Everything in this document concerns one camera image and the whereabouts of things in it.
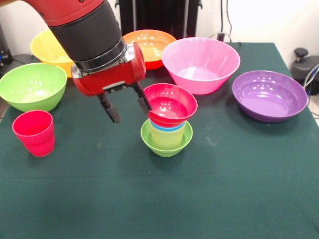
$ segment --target red robot arm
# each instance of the red robot arm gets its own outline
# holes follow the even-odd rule
[[[74,61],[73,81],[87,96],[98,96],[113,122],[120,122],[105,92],[127,86],[138,93],[145,112],[151,106],[138,84],[146,74],[137,44],[127,45],[107,0],[24,0],[44,19]],[[0,0],[0,6],[12,0]]]

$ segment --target pink cup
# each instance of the pink cup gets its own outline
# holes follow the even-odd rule
[[[12,130],[35,157],[49,155],[54,149],[53,117],[47,111],[28,111],[18,116]]]

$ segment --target bowl rim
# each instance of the bowl rim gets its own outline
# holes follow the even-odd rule
[[[150,124],[149,124],[149,119],[147,119],[147,120],[143,123],[143,125],[142,125],[142,127],[141,127],[141,138],[142,138],[144,144],[146,144],[146,146],[147,146],[148,148],[150,148],[151,150],[156,150],[156,151],[158,151],[158,152],[166,152],[166,153],[176,152],[176,151],[178,151],[178,150],[182,150],[183,148],[185,148],[185,147],[189,144],[189,142],[191,141],[191,139],[193,138],[193,128],[192,128],[192,126],[190,125],[190,123],[189,123],[188,121],[186,121],[186,122],[185,122],[185,128],[186,128],[186,127],[189,127],[189,129],[190,129],[190,137],[189,137],[189,140],[188,140],[183,146],[181,146],[181,147],[179,147],[179,148],[176,148],[176,149],[171,149],[171,150],[157,149],[157,148],[155,148],[155,147],[153,147],[153,146],[150,146],[150,144],[149,144],[148,142],[146,142],[146,140],[145,140],[144,137],[143,137],[143,134],[142,134],[143,128],[144,128],[144,127],[150,127],[149,125],[150,125]]]
[[[47,63],[43,63],[43,62],[36,62],[36,63],[25,64],[25,65],[18,66],[18,67],[16,67],[16,68],[10,70],[9,72],[5,73],[5,74],[1,77],[1,79],[0,79],[0,86],[1,86],[2,80],[3,80],[3,79],[5,78],[5,76],[7,76],[9,73],[11,73],[12,71],[15,71],[16,69],[23,68],[23,67],[27,67],[27,66],[30,66],[30,65],[47,65],[47,66],[56,67],[56,68],[60,69],[60,70],[64,73],[64,76],[65,76],[65,77],[63,77],[63,78],[64,78],[64,83],[62,84],[62,86],[61,86],[55,93],[53,93],[52,95],[50,95],[50,96],[48,96],[48,97],[46,97],[46,98],[44,98],[44,99],[42,99],[42,100],[30,101],[30,102],[23,102],[23,103],[22,103],[22,102],[17,102],[17,101],[8,100],[8,99],[6,99],[5,97],[3,97],[3,96],[0,94],[0,97],[1,97],[1,98],[3,98],[3,99],[4,99],[5,101],[7,101],[7,102],[14,103],[14,104],[32,104],[32,103],[36,103],[36,102],[41,102],[41,101],[47,100],[48,98],[50,98],[50,97],[54,96],[55,94],[57,94],[58,92],[60,92],[60,91],[66,86],[66,83],[67,83],[68,78],[67,78],[67,74],[66,74],[65,70],[64,70],[62,67],[60,67],[60,66],[51,65],[51,64],[47,64]]]
[[[286,116],[282,116],[282,117],[275,117],[275,116],[270,116],[270,115],[265,115],[265,114],[261,114],[261,113],[257,113],[253,110],[251,110],[250,108],[248,108],[247,106],[245,106],[243,103],[241,103],[241,101],[238,99],[237,95],[235,94],[235,90],[234,90],[234,87],[235,87],[235,84],[237,81],[239,81],[239,78],[244,76],[244,75],[247,75],[247,74],[251,74],[251,73],[254,73],[254,72],[267,72],[267,73],[274,73],[274,74],[277,74],[277,75],[281,75],[281,76],[284,76],[286,77],[287,79],[291,80],[293,83],[292,84],[295,84],[297,88],[299,89],[302,89],[302,91],[305,93],[304,94],[304,97],[305,97],[305,104],[303,105],[303,107],[301,107],[301,109],[299,111],[296,111],[294,112],[293,114],[288,114]],[[279,73],[279,72],[276,72],[276,71],[270,71],[270,70],[254,70],[254,71],[247,71],[247,72],[244,72],[243,74],[240,74],[239,76],[236,77],[236,79],[234,80],[233,82],[233,85],[232,85],[232,92],[233,92],[233,95],[236,99],[236,101],[241,104],[242,106],[244,106],[245,108],[247,108],[248,110],[252,111],[253,113],[255,114],[258,114],[262,117],[269,117],[269,118],[274,118],[274,119],[278,119],[278,118],[289,118],[289,117],[292,117],[292,116],[295,116],[297,114],[299,114],[300,112],[302,112],[306,106],[307,106],[307,101],[308,101],[308,95],[306,93],[306,91],[304,90],[304,88],[297,82],[295,81],[293,78],[291,78],[290,76],[287,76],[283,73]]]
[[[215,41],[215,42],[218,42],[218,43],[220,43],[220,44],[222,44],[222,45],[226,45],[228,48],[231,48],[231,49],[233,50],[233,52],[235,53],[236,58],[238,59],[238,64],[237,64],[237,66],[234,68],[234,70],[231,71],[229,74],[227,74],[227,75],[225,75],[225,76],[222,76],[222,77],[219,77],[219,78],[216,78],[216,79],[192,80],[192,79],[188,79],[188,78],[184,78],[184,77],[183,77],[184,79],[187,79],[187,80],[189,80],[189,81],[194,81],[194,82],[219,81],[219,80],[223,80],[223,79],[225,79],[225,78],[229,78],[232,74],[235,73],[235,71],[238,70],[241,61],[240,61],[240,55],[239,55],[239,53],[235,50],[235,48],[232,47],[232,46],[230,46],[229,44],[227,44],[227,43],[225,43],[225,42],[218,41],[218,40],[216,40],[216,39],[212,39],[212,38],[209,38],[209,37],[187,37],[187,38],[182,38],[182,39],[179,39],[179,40],[176,40],[176,41],[170,43],[170,44],[164,49],[164,51],[163,51],[162,54],[161,54],[161,60],[162,60],[164,66],[165,66],[166,68],[167,68],[166,62],[165,62],[165,60],[163,59],[163,55],[165,54],[165,52],[166,52],[166,51],[169,51],[169,48],[172,47],[172,46],[174,46],[175,44],[178,44],[178,43],[181,42],[181,41],[190,41],[191,39],[200,39],[200,40]],[[174,71],[172,71],[172,70],[169,70],[168,68],[167,68],[167,70],[170,71],[170,72],[172,72],[173,74],[179,76],[176,72],[174,72]]]
[[[198,110],[198,102],[197,102],[197,99],[196,97],[191,93],[189,92],[188,90],[186,90],[185,88],[181,87],[181,86],[178,86],[178,85],[175,85],[175,84],[170,84],[170,83],[155,83],[155,84],[151,84],[147,87],[144,88],[144,92],[147,88],[151,87],[151,86],[154,86],[154,85],[170,85],[170,86],[173,86],[173,87],[178,87],[178,88],[181,88],[182,90],[186,91],[188,94],[190,94],[192,96],[192,98],[194,99],[194,101],[196,102],[196,107],[195,107],[195,110],[194,112],[192,112],[190,115],[188,115],[187,117],[182,117],[182,118],[169,118],[169,117],[163,117],[163,116],[159,116],[158,114],[155,114],[153,111],[150,111],[151,114],[154,114],[157,116],[157,118],[160,118],[160,119],[171,119],[171,120],[187,120],[189,118],[191,118]]]
[[[31,43],[30,43],[30,46],[29,46],[31,53],[32,53],[36,58],[38,58],[40,61],[42,61],[42,62],[44,62],[44,63],[46,62],[46,63],[50,63],[50,64],[73,64],[73,60],[68,56],[67,53],[65,53],[65,54],[70,58],[71,61],[69,61],[69,60],[68,60],[68,61],[66,61],[66,60],[53,61],[53,60],[49,60],[49,59],[44,59],[43,57],[39,57],[37,54],[34,53],[33,45],[34,45],[35,40],[37,40],[39,37],[41,37],[42,35],[46,34],[47,32],[51,32],[51,33],[52,33],[52,31],[48,28],[48,29],[46,29],[46,30],[40,32],[38,35],[36,35],[36,36],[31,40]]]
[[[126,38],[126,37],[129,37],[131,34],[136,33],[136,32],[157,32],[157,33],[160,33],[160,34],[162,34],[162,35],[168,36],[168,37],[170,38],[170,40],[173,40],[173,42],[176,41],[176,38],[175,38],[174,36],[172,36],[171,34],[165,32],[165,31],[160,31],[160,30],[155,30],[155,29],[142,29],[142,30],[137,30],[137,31],[131,31],[131,32],[129,32],[129,33],[127,33],[127,34],[125,34],[125,35],[123,36],[123,40],[125,41],[125,38]],[[159,63],[160,63],[160,62],[162,61],[161,56],[162,56],[163,52],[161,53],[161,55],[160,55],[160,57],[159,57],[158,60],[155,60],[155,61],[145,61],[145,62],[150,62],[150,63],[151,63],[151,62],[152,62],[152,63],[159,62]]]

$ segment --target pink bowl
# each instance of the pink bowl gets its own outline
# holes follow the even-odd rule
[[[163,51],[162,61],[177,85],[197,95],[218,90],[240,65],[234,48],[204,37],[171,43]]]
[[[153,110],[149,118],[161,127],[175,127],[197,111],[196,98],[182,87],[158,83],[144,89]]]

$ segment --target green bowl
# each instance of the green bowl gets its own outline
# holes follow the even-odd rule
[[[146,146],[150,148],[154,153],[156,153],[157,155],[161,157],[168,158],[178,154],[189,144],[189,142],[191,141],[191,138],[193,137],[193,129],[190,126],[189,122],[186,121],[184,135],[181,140],[181,146],[172,150],[161,150],[161,149],[157,149],[153,147],[149,119],[145,121],[144,124],[142,125],[141,137],[144,143],[146,144]]]
[[[60,102],[67,76],[58,66],[32,63],[17,67],[0,79],[0,97],[16,109],[50,111]]]

